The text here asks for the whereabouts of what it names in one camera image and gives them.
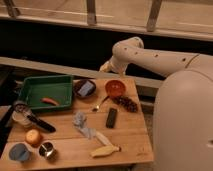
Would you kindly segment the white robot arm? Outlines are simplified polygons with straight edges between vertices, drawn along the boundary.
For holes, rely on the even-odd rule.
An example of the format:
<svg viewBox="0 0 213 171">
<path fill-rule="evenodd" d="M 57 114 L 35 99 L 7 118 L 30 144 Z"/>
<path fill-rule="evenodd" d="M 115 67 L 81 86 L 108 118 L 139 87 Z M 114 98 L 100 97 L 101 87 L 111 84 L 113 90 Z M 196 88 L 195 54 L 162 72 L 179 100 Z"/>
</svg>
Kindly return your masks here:
<svg viewBox="0 0 213 171">
<path fill-rule="evenodd" d="M 151 50 L 119 41 L 100 70 L 123 75 L 135 64 L 165 78 L 153 117 L 154 171 L 213 171 L 213 55 Z"/>
</svg>

